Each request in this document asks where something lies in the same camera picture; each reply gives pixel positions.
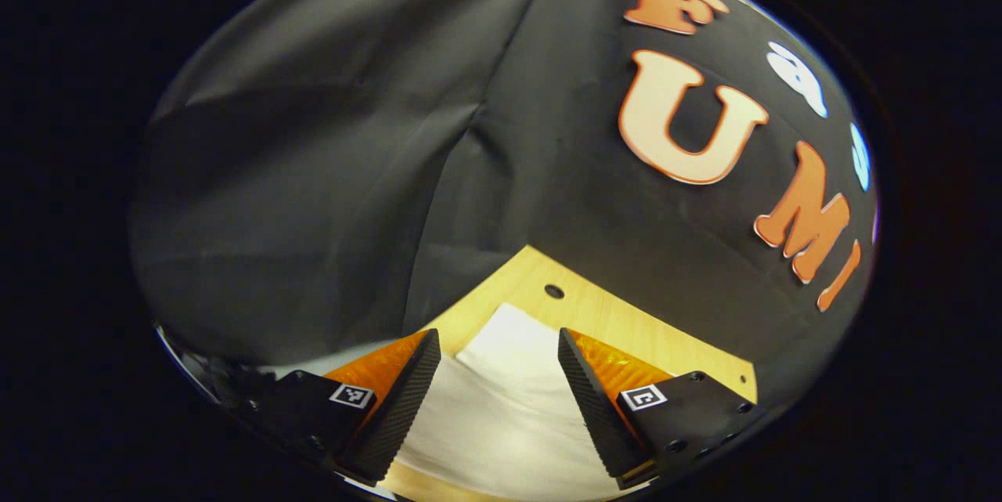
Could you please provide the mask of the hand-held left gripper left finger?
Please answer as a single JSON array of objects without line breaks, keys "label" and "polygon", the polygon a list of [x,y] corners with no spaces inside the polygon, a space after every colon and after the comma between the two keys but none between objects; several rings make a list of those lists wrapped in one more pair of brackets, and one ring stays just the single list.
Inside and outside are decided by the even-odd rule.
[{"label": "hand-held left gripper left finger", "polygon": [[366,486],[384,480],[430,390],[442,352],[428,328],[325,376],[291,371],[235,403],[237,420],[311,465]]}]

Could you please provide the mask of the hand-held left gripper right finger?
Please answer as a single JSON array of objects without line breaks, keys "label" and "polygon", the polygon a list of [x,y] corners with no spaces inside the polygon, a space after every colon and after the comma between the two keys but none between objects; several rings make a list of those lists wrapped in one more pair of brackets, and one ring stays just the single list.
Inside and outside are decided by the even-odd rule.
[{"label": "hand-held left gripper right finger", "polygon": [[679,480],[723,454],[763,410],[705,371],[670,376],[563,327],[557,359],[606,473],[622,490]]}]

